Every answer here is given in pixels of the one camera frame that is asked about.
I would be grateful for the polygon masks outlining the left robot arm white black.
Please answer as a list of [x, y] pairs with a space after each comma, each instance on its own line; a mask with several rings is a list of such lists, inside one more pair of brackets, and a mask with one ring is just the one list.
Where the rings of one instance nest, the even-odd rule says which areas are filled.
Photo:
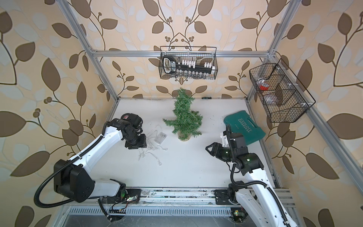
[[[143, 120], [137, 114], [125, 113], [104, 124], [101, 134], [80, 153], [68, 160], [59, 160], [54, 172], [40, 184], [34, 195], [34, 203], [39, 208], [53, 208], [70, 202], [84, 202], [101, 197], [123, 201], [126, 184], [115, 179], [94, 180], [89, 175], [97, 162], [119, 141], [125, 141], [127, 149], [146, 148], [146, 136], [142, 129]], [[45, 186], [54, 182], [54, 191], [66, 200], [46, 204], [40, 201]]]

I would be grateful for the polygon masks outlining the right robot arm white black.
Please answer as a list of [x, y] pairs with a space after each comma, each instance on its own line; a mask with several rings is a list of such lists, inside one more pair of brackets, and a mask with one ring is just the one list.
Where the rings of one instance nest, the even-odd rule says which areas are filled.
[[259, 156], [248, 151], [244, 136], [233, 133], [227, 125], [221, 139], [222, 143], [215, 142], [207, 146], [206, 151], [230, 165], [229, 202], [241, 205], [257, 227], [296, 227], [297, 223], [273, 189]]

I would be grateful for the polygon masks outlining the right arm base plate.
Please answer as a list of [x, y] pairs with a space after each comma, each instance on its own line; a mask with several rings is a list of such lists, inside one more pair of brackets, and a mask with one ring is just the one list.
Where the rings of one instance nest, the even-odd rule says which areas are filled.
[[235, 205], [235, 192], [230, 189], [214, 190], [215, 202], [217, 205]]

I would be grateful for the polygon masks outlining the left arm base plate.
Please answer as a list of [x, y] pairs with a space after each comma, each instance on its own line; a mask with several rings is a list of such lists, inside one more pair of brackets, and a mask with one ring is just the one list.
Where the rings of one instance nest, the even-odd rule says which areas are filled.
[[141, 189], [124, 189], [117, 193], [114, 197], [107, 197], [108, 204], [139, 202], [141, 197]]

